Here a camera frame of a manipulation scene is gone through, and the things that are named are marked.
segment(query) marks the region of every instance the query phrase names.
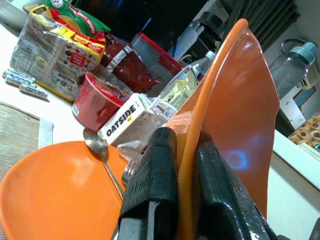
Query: gray water bottle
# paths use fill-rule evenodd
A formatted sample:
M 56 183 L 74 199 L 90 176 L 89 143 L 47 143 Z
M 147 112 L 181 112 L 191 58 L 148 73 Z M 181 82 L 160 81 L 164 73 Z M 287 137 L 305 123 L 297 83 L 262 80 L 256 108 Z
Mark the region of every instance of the gray water bottle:
M 317 49 L 318 45 L 315 43 L 304 41 L 302 46 L 295 46 L 290 52 L 278 56 L 271 63 L 269 69 L 280 100 L 307 76 L 309 66 L 316 59 Z

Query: bottle cap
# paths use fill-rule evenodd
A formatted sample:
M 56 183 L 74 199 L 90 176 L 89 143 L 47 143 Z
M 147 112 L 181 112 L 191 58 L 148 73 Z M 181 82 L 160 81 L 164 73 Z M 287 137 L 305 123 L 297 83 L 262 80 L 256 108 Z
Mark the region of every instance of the bottle cap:
M 207 58 L 213 60 L 216 57 L 216 54 L 213 51 L 208 51 L 205 55 Z
M 316 57 L 315 52 L 318 49 L 318 45 L 313 42 L 306 42 L 302 46 L 295 46 L 291 49 L 290 53 L 295 53 L 303 57 L 311 65 L 314 63 Z

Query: red package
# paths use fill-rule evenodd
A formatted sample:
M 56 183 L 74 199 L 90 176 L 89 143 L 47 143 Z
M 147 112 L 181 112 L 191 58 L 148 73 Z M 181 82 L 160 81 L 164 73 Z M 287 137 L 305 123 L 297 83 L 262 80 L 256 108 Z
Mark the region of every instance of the red package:
M 101 65 L 105 67 L 105 72 L 113 73 L 135 93 L 146 93 L 161 83 L 152 77 L 129 43 L 110 33 L 106 34 Z
M 72 112 L 80 123 L 97 132 L 129 97 L 119 86 L 86 72 Z

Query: white table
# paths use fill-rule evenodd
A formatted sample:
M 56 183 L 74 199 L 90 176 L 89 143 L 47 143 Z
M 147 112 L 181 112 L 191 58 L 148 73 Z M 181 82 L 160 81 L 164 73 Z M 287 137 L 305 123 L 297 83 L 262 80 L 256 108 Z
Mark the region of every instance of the white table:
M 0 22 L 0 70 L 9 67 L 9 60 L 17 43 L 18 32 Z M 53 143 L 82 141 L 83 126 L 75 119 L 71 103 L 52 93 L 49 102 L 24 95 L 0 80 L 0 102 L 53 122 Z M 277 154 L 283 141 L 277 141 Z M 275 154 L 272 155 L 268 181 L 267 220 L 277 234 L 293 240 L 307 240 L 316 219 L 320 217 L 320 192 Z

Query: woven placemat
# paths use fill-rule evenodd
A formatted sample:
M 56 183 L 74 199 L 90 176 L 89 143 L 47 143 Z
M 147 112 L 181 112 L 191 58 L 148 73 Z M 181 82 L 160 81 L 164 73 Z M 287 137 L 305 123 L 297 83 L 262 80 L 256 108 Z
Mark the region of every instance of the woven placemat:
M 0 179 L 20 159 L 52 144 L 53 123 L 0 102 Z M 6 237 L 0 229 L 0 240 Z

